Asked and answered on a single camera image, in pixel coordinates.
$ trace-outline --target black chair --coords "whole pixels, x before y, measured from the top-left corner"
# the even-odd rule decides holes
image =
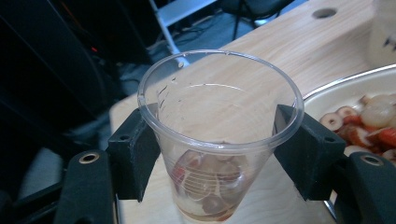
[[[293,0],[221,0],[220,8],[223,12],[236,16],[233,29],[233,40],[235,40],[241,17],[248,18],[255,29],[256,20],[265,20],[274,15],[278,17],[280,11],[291,2]]]

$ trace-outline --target cup rim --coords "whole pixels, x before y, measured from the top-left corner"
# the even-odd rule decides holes
[[[170,128],[168,128],[166,125],[162,124],[160,121],[156,119],[156,117],[149,111],[148,105],[146,104],[146,98],[144,94],[144,87],[146,85],[146,82],[149,78],[149,75],[154,71],[157,67],[159,67],[161,64],[164,62],[167,62],[169,60],[178,58],[178,57],[185,57],[190,54],[199,54],[199,53],[206,53],[206,54],[225,54],[225,55],[233,55],[233,56],[238,56],[238,57],[243,57],[247,59],[254,60],[258,63],[262,63],[266,66],[271,67],[272,69],[276,70],[285,80],[288,82],[288,84],[291,86],[294,96],[295,96],[295,101],[294,101],[294,107],[297,110],[297,113],[293,118],[291,118],[288,126],[282,130],[279,133],[276,133],[275,135],[264,138],[259,141],[255,142],[250,142],[250,143],[243,143],[243,144],[222,144],[222,143],[210,143],[210,142],[205,142],[201,140],[197,140],[194,138],[190,138],[186,135],[183,135],[181,133],[177,133]],[[300,93],[300,90],[298,89],[297,85],[292,81],[292,79],[286,75],[282,70],[277,68],[271,63],[268,63],[267,61],[260,59],[256,56],[248,55],[245,53],[240,53],[236,51],[231,51],[231,50],[222,50],[222,49],[196,49],[196,50],[189,50],[189,51],[184,51],[180,52],[178,54],[173,54],[170,56],[167,56],[158,62],[156,62],[154,65],[150,67],[150,69],[143,75],[141,82],[139,83],[138,90],[137,90],[137,102],[139,105],[140,113],[142,115],[142,118],[146,121],[146,123],[154,130],[154,132],[163,134],[170,139],[172,139],[175,142],[181,143],[183,145],[186,145],[187,147],[192,147],[194,150],[199,150],[202,152],[206,153],[216,153],[216,154],[230,154],[230,153],[247,153],[247,152],[253,152],[257,150],[262,150],[263,148],[266,149],[273,149],[280,144],[286,142],[289,138],[291,138],[299,129],[303,118],[304,118],[304,100],[303,96]]]

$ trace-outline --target wooden table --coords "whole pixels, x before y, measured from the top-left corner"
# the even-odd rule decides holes
[[[317,19],[321,9],[335,15]],[[288,74],[303,95],[334,81],[370,70],[366,48],[374,16],[372,0],[311,0],[223,49],[258,56]],[[116,130],[137,108],[136,95],[110,111]],[[160,157],[142,203],[120,201],[121,223],[186,223],[172,201]],[[333,223],[323,202],[305,202],[274,156],[227,223]]]

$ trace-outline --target white container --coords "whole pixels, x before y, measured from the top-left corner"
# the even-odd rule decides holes
[[[374,0],[374,4],[368,60],[380,67],[396,63],[396,0]]]

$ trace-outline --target white plate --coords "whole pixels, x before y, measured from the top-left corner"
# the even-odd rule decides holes
[[[316,120],[343,105],[357,106],[363,95],[396,93],[396,64],[342,78],[311,91],[304,97],[305,113]],[[325,202],[335,218],[336,193]]]

